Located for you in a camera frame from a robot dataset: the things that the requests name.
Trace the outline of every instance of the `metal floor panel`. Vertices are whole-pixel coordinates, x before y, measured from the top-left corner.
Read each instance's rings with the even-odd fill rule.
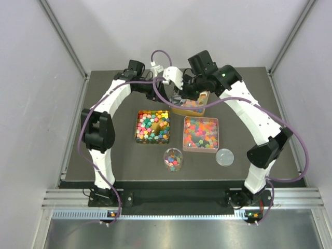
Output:
[[[249,91],[267,110],[280,116],[270,80],[264,67],[237,68],[247,84]],[[88,84],[84,107],[90,108],[109,88],[116,71],[93,71]],[[173,87],[166,87],[170,96]],[[211,94],[209,102],[217,100]],[[184,117],[171,113],[171,139],[168,145],[137,144],[134,139],[137,112],[140,109],[169,109],[163,103],[147,100],[143,94],[134,92],[120,105],[113,117],[116,132],[112,148],[112,168],[116,180],[239,180],[248,174],[249,161],[246,152],[254,146],[254,140],[248,129],[236,114],[226,105],[219,104],[205,111],[205,117],[219,120],[220,148],[233,151],[235,160],[232,166],[222,167],[215,160],[215,154],[183,152],[184,165],[179,172],[168,172],[163,164],[163,153],[169,147],[182,149]],[[67,181],[93,181],[91,165],[77,153],[78,132],[74,142]],[[90,157],[86,149],[83,153]],[[285,147],[275,163],[271,176],[293,178],[298,175],[289,145]]]
[[[240,220],[119,220],[107,228],[52,220],[45,249],[320,249],[310,210],[273,210],[260,226]]]

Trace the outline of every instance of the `metal frame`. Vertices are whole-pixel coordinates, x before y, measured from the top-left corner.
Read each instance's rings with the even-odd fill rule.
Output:
[[[277,104],[278,109],[280,111],[281,118],[283,120],[285,120],[286,122],[288,122],[288,117],[287,117],[287,114],[286,114],[286,110],[285,110],[285,107],[284,107],[284,105],[281,101],[281,97],[280,97],[278,88],[275,84],[274,78],[268,71],[267,71],[267,74],[268,74],[270,82],[271,82],[272,90],[273,90],[273,93],[274,93],[276,104]],[[296,139],[296,138],[292,137],[289,140],[289,144],[290,144],[290,148],[292,150],[292,153],[293,153],[293,156],[294,156],[294,159],[295,159],[295,164],[296,164],[297,170],[300,173],[300,172],[302,172],[303,166],[301,165],[299,149],[297,148],[294,139]]]
[[[32,248],[43,248],[50,221],[55,219],[99,219],[99,216],[88,217],[89,214],[101,214],[105,217],[105,212],[116,212],[116,207],[88,207],[89,198],[84,196],[81,189],[49,189],[46,192],[42,204],[42,214],[40,224]],[[236,211],[234,215],[182,215],[182,216],[155,216],[155,215],[121,215],[120,219],[130,220],[157,220],[157,219],[195,219],[195,220],[238,220],[243,219],[244,210],[252,210],[254,207],[244,207],[242,211]],[[321,195],[317,188],[276,188],[273,210],[293,210],[310,209],[314,217],[317,216],[321,221],[317,226],[324,245],[330,245],[332,240],[330,226],[323,220],[327,217]]]
[[[82,90],[80,96],[77,101],[76,105],[76,113],[73,117],[70,134],[68,138],[68,143],[66,146],[65,154],[63,157],[62,165],[60,168],[60,173],[58,175],[58,180],[56,186],[58,186],[60,179],[65,177],[66,169],[69,163],[71,150],[73,147],[74,137],[76,126],[79,120],[79,114],[81,107],[83,105],[84,97],[86,95],[87,84],[89,81],[89,76],[86,73],[84,67],[82,66],[81,62],[79,61],[73,47],[71,46],[68,38],[66,37],[65,33],[63,32],[58,20],[56,19],[50,5],[48,4],[47,0],[37,0],[41,5],[43,11],[45,12],[46,16],[48,17],[49,21],[51,22],[52,26],[54,27],[56,33],[58,34],[61,42],[63,43],[64,47],[68,51],[70,57],[72,58],[74,64],[76,65],[79,72],[82,74],[84,78],[84,83],[82,85]],[[305,19],[308,17],[311,9],[313,8],[314,4],[317,0],[308,0],[301,15],[299,16],[298,20],[296,21],[295,25],[293,26],[290,34],[288,35],[284,45],[282,46],[281,50],[278,53],[278,56],[274,60],[271,68],[268,70],[268,75],[272,84],[272,88],[274,91],[274,95],[281,112],[282,118],[284,120],[287,119],[287,115],[285,109],[282,105],[282,101],[280,100],[280,95],[278,93],[278,89],[275,85],[275,81],[273,79],[273,73],[278,68],[280,62],[282,61],[283,57],[287,53],[290,45],[294,41],[299,29],[304,24]],[[296,165],[298,170],[301,171],[300,167],[300,157],[298,148],[294,141],[290,142],[291,148],[296,160]],[[46,192],[43,205],[41,207],[41,214],[39,219],[39,226],[37,228],[37,232],[34,238],[32,248],[43,248],[46,242],[47,233],[49,230],[51,219],[53,218],[54,214],[59,214],[62,212],[64,216],[66,214],[73,215],[73,212],[76,211],[80,214],[87,214],[87,213],[101,213],[102,217],[105,217],[105,211],[117,211],[116,207],[107,207],[107,208],[100,208],[100,207],[88,207],[89,198],[84,196],[82,191],[79,189],[49,189]],[[250,210],[254,209],[255,207],[246,207],[244,209]],[[272,207],[273,210],[276,209],[311,209],[313,218],[317,227],[317,231],[321,238],[322,244],[324,248],[332,248],[332,226],[328,219],[326,210],[324,208],[324,203],[320,196],[319,190],[317,188],[276,188],[275,189],[275,200],[274,206]],[[217,216],[125,216],[121,215],[120,218],[122,219],[237,219],[241,216],[241,212],[235,213],[234,215],[217,215]]]
[[[332,248],[332,226],[325,209],[313,209],[312,215],[316,223],[323,248]]]
[[[288,35],[285,43],[281,47],[276,59],[273,61],[272,66],[269,69],[270,74],[273,74],[275,72],[275,70],[277,69],[277,67],[279,66],[281,60],[284,58],[287,50],[289,49],[290,45],[294,41],[298,31],[303,26],[304,21],[308,17],[310,11],[312,10],[312,8],[314,7],[316,2],[317,2],[317,0],[308,0],[307,1],[303,11],[301,12],[300,16],[298,17],[295,25],[293,26],[290,34]]]
[[[70,156],[71,156],[71,153],[73,150],[77,124],[79,123],[80,113],[81,113],[81,110],[83,107],[85,95],[87,93],[89,79],[90,79],[90,75],[88,75],[87,78],[83,81],[82,89],[81,89],[81,92],[77,99],[77,103],[75,105],[75,113],[73,115],[73,119],[71,122],[70,132],[68,134],[68,140],[67,140],[67,144],[66,144],[65,154],[62,159],[60,172],[58,172],[58,174],[57,174],[58,178],[57,178],[55,186],[54,186],[55,188],[57,188],[58,185],[60,184],[60,181],[64,180],[66,177],[66,171],[67,171]]]
[[[66,34],[63,32],[57,18],[55,17],[50,5],[48,4],[47,0],[37,0],[41,5],[42,9],[44,10],[46,16],[48,17],[49,21],[51,22],[52,26],[55,29],[55,32],[58,34],[63,46],[66,48],[69,56],[72,58],[74,64],[76,65],[78,71],[82,74],[83,78],[86,79],[88,74],[84,70],[81,62],[79,61],[72,45],[70,44]]]

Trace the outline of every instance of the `small plastic cup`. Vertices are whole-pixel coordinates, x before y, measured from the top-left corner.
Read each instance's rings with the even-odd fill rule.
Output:
[[[168,171],[179,171],[183,165],[182,152],[177,148],[167,149],[164,153],[164,163]]]
[[[221,166],[228,167],[234,162],[234,154],[229,149],[220,149],[216,153],[216,160]]]

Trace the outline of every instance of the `white wall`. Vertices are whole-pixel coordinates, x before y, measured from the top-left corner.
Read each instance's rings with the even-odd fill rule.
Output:
[[[332,2],[319,0],[299,31],[275,81],[291,124],[310,153],[309,181],[332,220]]]
[[[123,69],[164,49],[178,67],[207,49],[219,66],[269,67],[304,0],[49,0],[85,70]],[[167,64],[163,57],[161,62]]]
[[[37,1],[1,1],[0,24],[0,247],[30,248],[82,77]]]

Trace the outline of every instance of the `dark gray table surface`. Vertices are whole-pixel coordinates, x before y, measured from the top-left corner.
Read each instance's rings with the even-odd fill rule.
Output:
[[[249,91],[267,110],[280,116],[273,90],[264,67],[237,68]],[[118,71],[93,71],[90,76],[84,107],[90,108],[109,88]],[[173,86],[167,87],[170,96]],[[211,94],[209,102],[217,100]],[[139,110],[169,110],[163,103],[147,100],[143,94],[134,92],[120,105],[113,117],[116,131],[112,147],[112,169],[116,180],[239,180],[248,174],[249,161],[246,152],[255,144],[248,129],[226,104],[218,104],[205,110],[205,117],[219,120],[219,148],[228,148],[234,153],[234,163],[220,166],[215,154],[183,151],[184,165],[178,172],[168,172],[163,164],[163,153],[176,147],[182,151],[184,117],[171,113],[171,139],[166,145],[137,144],[134,139],[137,112]],[[76,131],[74,148],[67,169],[66,181],[93,181],[92,166],[77,152],[80,127]],[[83,152],[90,157],[85,145]],[[271,176],[292,178],[298,175],[295,160],[289,145],[274,165]]]

